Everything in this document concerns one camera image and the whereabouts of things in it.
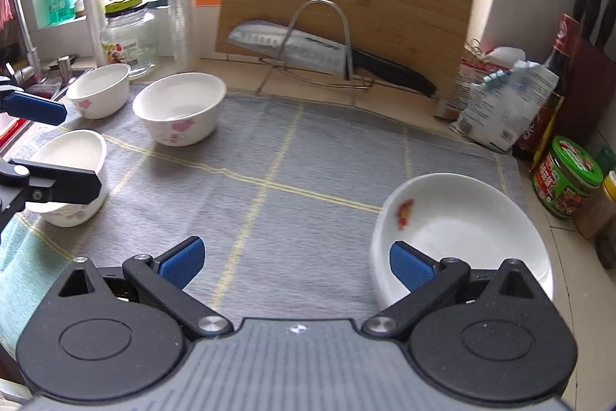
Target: yellow cap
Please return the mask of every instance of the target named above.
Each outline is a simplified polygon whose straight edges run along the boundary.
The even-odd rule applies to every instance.
[[[606,179],[603,180],[603,186],[608,191],[610,197],[616,202],[616,173],[610,171]]]
[[[143,0],[113,0],[105,6],[105,12],[108,15],[112,13],[123,12],[135,6],[139,6]]]

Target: large white bowl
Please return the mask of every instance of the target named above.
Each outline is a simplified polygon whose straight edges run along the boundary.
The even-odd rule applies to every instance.
[[[67,98],[86,119],[102,119],[128,100],[130,65],[113,63],[83,74],[67,90]]]
[[[56,226],[76,226],[88,221],[100,209],[109,193],[106,156],[105,139],[97,132],[86,129],[64,133],[46,143],[32,156],[32,161],[67,168],[91,169],[99,177],[100,194],[88,205],[26,203],[26,208]]]
[[[215,75],[175,74],[141,91],[132,110],[158,143],[186,146],[214,131],[225,94],[227,86]]]
[[[398,230],[396,213],[413,199],[408,225]],[[509,197],[463,175],[436,173],[413,178],[389,196],[377,218],[370,266],[380,308],[408,295],[389,267],[389,249],[405,241],[436,261],[460,258],[471,268],[497,269],[503,260],[526,264],[552,299],[552,266],[541,236]]]

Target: bowl rim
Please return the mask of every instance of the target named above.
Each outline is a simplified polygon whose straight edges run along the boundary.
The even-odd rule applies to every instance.
[[[425,174],[425,175],[421,175],[415,178],[411,178],[410,180],[405,181],[404,183],[400,184],[385,200],[385,202],[383,203],[383,205],[381,206],[381,211],[379,211],[379,215],[377,217],[377,222],[375,223],[375,228],[372,232],[372,239],[370,242],[370,274],[372,276],[372,284],[374,284],[375,287],[375,292],[377,294],[377,300],[379,301],[379,303],[381,303],[382,301],[384,302],[384,296],[386,296],[386,291],[389,291],[389,285],[387,283],[387,280],[384,278],[384,275],[378,271],[379,267],[382,267],[382,260],[381,260],[381,233],[383,232],[383,227],[385,225],[385,220],[387,217],[387,214],[389,212],[390,209],[392,209],[392,203],[393,201],[396,199],[396,197],[399,196],[399,194],[401,194],[401,192],[403,192],[404,190],[406,190],[411,184],[415,183],[417,180],[423,179],[423,178],[432,178],[432,177],[436,177],[436,178],[467,178],[467,180],[472,180],[473,182],[477,182],[480,183],[482,185],[485,185],[485,187],[487,187],[488,189],[498,193],[500,196],[506,198],[511,205],[513,206],[513,211],[518,212],[519,214],[522,214],[528,221],[529,224],[531,225],[531,227],[533,228],[533,230],[535,231],[535,233],[537,234],[537,237],[539,239],[539,242],[541,242],[541,244],[543,245],[543,252],[545,254],[545,257],[547,259],[547,270],[543,273],[543,275],[540,278],[537,278],[537,282],[541,285],[541,287],[543,288],[543,285],[545,284],[549,290],[546,291],[544,288],[544,291],[546,291],[546,294],[548,295],[550,300],[554,299],[554,272],[552,270],[552,262],[549,259],[549,253],[547,251],[547,247],[545,245],[545,242],[543,241],[543,238],[541,237],[541,234],[539,234],[539,231],[537,230],[537,227],[535,226],[535,224],[532,222],[531,218],[522,210],[522,208],[520,208],[515,202],[513,202],[512,199],[510,199],[509,197],[507,197],[505,194],[503,194],[500,190],[497,190],[496,188],[494,188],[493,186],[489,185],[488,183],[485,183],[484,181],[481,180],[477,180],[476,178],[473,178],[472,176],[467,176],[467,175],[461,175],[458,173],[429,173],[429,174]]]
[[[182,116],[180,118],[175,118],[175,119],[150,119],[149,117],[144,117],[144,115],[140,114],[139,112],[137,112],[137,110],[135,110],[135,104],[144,100],[145,98],[142,96],[144,95],[144,93],[153,87],[159,86],[160,83],[167,81],[167,80],[173,80],[176,79],[178,77],[182,77],[183,75],[200,75],[200,76],[206,76],[208,78],[212,77],[214,79],[215,82],[217,82],[218,84],[221,85],[221,96],[219,97],[219,99],[217,101],[215,101],[212,105],[207,106],[205,108],[203,108],[203,110],[200,110],[199,112],[195,112],[194,114],[190,114],[188,116]],[[187,119],[192,119],[204,112],[207,112],[208,110],[212,110],[214,107],[218,106],[221,101],[223,101],[223,99],[225,98],[225,96],[227,95],[227,84],[217,75],[214,74],[208,74],[207,72],[181,72],[179,74],[173,74],[173,75],[169,75],[167,77],[164,77],[162,79],[159,79],[158,81],[152,82],[151,84],[148,84],[145,88],[143,88],[139,94],[137,96],[135,96],[135,99],[132,101],[132,111],[133,113],[140,119],[144,120],[144,121],[148,121],[148,122],[158,122],[158,123],[166,123],[166,122],[176,122],[176,121],[186,121]]]
[[[35,152],[35,155],[36,155],[36,153],[40,152],[43,148],[45,148],[47,145],[53,143],[54,141],[58,140],[59,138],[64,138],[64,137],[67,137],[67,136],[75,134],[75,133],[82,134],[83,132],[87,132],[87,133],[92,134],[92,136],[94,136],[95,138],[98,139],[98,141],[100,142],[100,145],[102,147],[99,163],[96,165],[96,169],[94,169],[94,172],[97,175],[100,175],[100,172],[103,169],[103,165],[105,164],[105,160],[107,159],[107,142],[105,141],[105,138],[103,138],[99,133],[97,133],[96,131],[92,131],[91,129],[75,129],[74,131],[68,131],[66,133],[63,133],[62,135],[58,135],[55,138],[53,138],[52,140],[49,140],[47,143],[42,145],[41,148],[39,148],[38,151]],[[49,208],[41,209],[40,211],[35,211],[33,209],[30,209],[30,207],[28,207],[29,205],[32,205],[32,204],[36,204],[36,205],[40,205],[40,206],[47,206],[47,205],[49,205]],[[36,213],[36,214],[49,214],[49,213],[53,213],[53,212],[59,211],[59,210],[65,208],[66,206],[73,206],[70,203],[55,203],[55,202],[48,202],[48,203],[26,203],[26,205],[27,205],[29,211],[32,211],[33,213]]]
[[[93,73],[95,73],[97,70],[101,70],[104,68],[108,68],[111,66],[122,66],[124,67],[124,70],[126,71],[125,75],[123,77],[121,77],[120,79],[118,79],[116,82],[114,82],[113,84],[110,84],[109,86],[107,86],[104,89],[101,89],[95,93],[90,93],[89,95],[78,95],[78,96],[73,96],[76,93],[76,89],[77,87],[75,86],[75,84],[77,84],[81,79],[83,79],[84,77],[91,77]],[[92,96],[96,96],[99,93],[103,93],[105,91],[107,91],[108,89],[113,88],[114,86],[117,86],[120,82],[124,81],[124,79],[128,78],[128,74],[131,71],[131,66],[126,64],[126,63],[110,63],[109,65],[103,65],[103,67],[98,67],[95,68],[94,70],[91,70],[89,72],[86,72],[85,74],[83,74],[81,77],[79,77],[79,79],[77,79],[75,82],[73,82],[70,86],[69,89],[67,89],[67,98],[68,99],[74,99],[74,100],[78,100],[78,99],[86,99],[86,98],[91,98]]]

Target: faucet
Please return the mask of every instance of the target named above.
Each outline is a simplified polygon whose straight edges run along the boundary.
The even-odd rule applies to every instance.
[[[23,8],[21,0],[12,0],[13,6],[17,11],[14,13],[17,16],[17,21],[19,23],[19,31],[22,34],[23,45],[27,52],[28,63],[27,67],[18,70],[15,73],[15,77],[17,82],[21,85],[25,81],[27,81],[32,75],[41,76],[41,60],[38,56],[38,51],[35,46],[32,44],[32,38],[30,37],[30,32],[28,31],[28,26],[26,25],[26,18],[23,15]]]

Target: checkered tablecloth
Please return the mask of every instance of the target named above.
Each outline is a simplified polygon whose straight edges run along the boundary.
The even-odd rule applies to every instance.
[[[142,88],[131,87],[130,102]],[[27,159],[65,131],[93,129],[107,140],[111,191],[75,228],[26,211],[2,234],[0,341],[9,351],[73,256],[120,265],[198,235],[206,266],[186,291],[236,325],[262,316],[362,321],[377,311],[373,227],[399,184],[460,173],[524,208],[511,157],[351,107],[229,94],[209,138],[172,148],[152,142],[130,102],[98,121],[69,107],[63,126],[37,125],[10,153]]]

